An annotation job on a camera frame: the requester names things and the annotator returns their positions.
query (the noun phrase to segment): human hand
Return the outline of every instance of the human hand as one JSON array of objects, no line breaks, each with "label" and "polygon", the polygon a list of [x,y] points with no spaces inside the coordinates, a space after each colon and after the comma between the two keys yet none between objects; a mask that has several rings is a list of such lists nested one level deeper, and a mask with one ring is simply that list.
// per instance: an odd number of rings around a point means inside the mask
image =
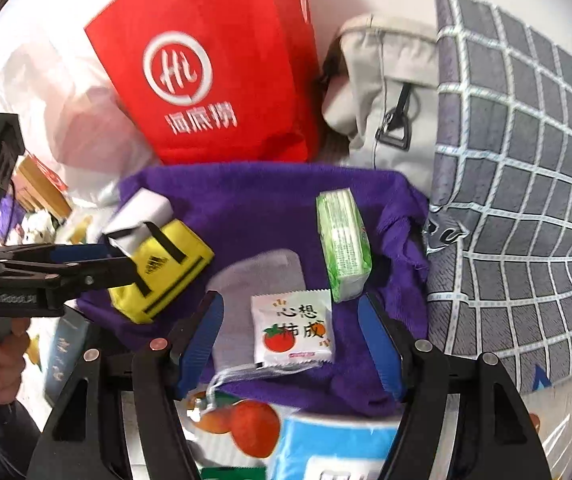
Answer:
[{"label": "human hand", "polygon": [[19,392],[22,372],[26,368],[24,352],[30,344],[26,333],[30,324],[30,319],[13,319],[12,333],[0,343],[0,404],[10,404]]}]

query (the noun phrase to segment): snack packet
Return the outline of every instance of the snack packet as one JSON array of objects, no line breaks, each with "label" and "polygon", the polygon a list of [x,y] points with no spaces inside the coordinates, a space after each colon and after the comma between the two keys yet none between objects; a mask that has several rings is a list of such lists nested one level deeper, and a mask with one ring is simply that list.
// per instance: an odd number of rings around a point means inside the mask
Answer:
[{"label": "snack packet", "polygon": [[302,290],[251,298],[255,363],[264,366],[332,362],[330,290]]},{"label": "snack packet", "polygon": [[335,303],[357,298],[372,269],[370,244],[350,189],[317,197],[317,228]]}]

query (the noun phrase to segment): fabric cushion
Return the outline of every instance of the fabric cushion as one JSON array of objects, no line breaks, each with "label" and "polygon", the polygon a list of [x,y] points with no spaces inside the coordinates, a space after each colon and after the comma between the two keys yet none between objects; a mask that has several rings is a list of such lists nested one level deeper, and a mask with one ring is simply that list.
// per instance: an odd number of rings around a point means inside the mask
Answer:
[{"label": "fabric cushion", "polygon": [[572,56],[492,4],[436,4],[429,338],[529,392],[572,374]]}]

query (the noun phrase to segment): white snack package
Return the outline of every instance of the white snack package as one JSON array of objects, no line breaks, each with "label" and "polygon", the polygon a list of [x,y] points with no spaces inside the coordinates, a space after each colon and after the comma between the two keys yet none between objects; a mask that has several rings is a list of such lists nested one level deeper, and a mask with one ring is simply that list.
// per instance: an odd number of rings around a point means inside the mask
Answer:
[{"label": "white snack package", "polygon": [[301,290],[251,298],[255,363],[264,366],[332,362],[330,290]]}]

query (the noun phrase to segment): green snack pack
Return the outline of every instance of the green snack pack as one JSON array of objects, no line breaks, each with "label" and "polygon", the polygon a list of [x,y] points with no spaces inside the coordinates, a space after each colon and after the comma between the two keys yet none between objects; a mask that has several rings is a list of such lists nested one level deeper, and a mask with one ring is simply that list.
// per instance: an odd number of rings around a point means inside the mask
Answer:
[{"label": "green snack pack", "polygon": [[335,303],[362,293],[372,269],[370,244],[350,189],[317,197],[317,229]]}]

